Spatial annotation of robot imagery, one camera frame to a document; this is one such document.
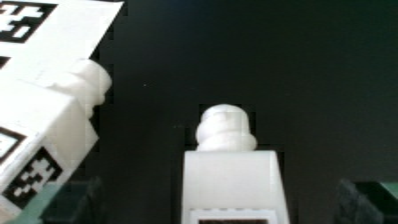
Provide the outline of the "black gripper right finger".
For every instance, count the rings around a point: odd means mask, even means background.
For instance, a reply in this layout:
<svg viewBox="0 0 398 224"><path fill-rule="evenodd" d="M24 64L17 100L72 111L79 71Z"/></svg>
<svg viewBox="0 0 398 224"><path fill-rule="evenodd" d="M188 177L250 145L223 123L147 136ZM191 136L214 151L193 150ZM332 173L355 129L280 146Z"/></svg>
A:
<svg viewBox="0 0 398 224"><path fill-rule="evenodd" d="M339 182L333 224L398 224L398 182Z"/></svg>

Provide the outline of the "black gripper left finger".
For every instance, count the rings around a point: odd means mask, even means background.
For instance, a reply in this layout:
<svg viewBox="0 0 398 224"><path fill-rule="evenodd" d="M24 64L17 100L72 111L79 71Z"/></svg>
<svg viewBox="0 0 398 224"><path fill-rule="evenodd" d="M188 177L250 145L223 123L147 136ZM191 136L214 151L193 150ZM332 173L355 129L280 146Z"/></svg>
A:
<svg viewBox="0 0 398 224"><path fill-rule="evenodd" d="M63 185L49 183L15 217L15 224L106 224L101 179Z"/></svg>

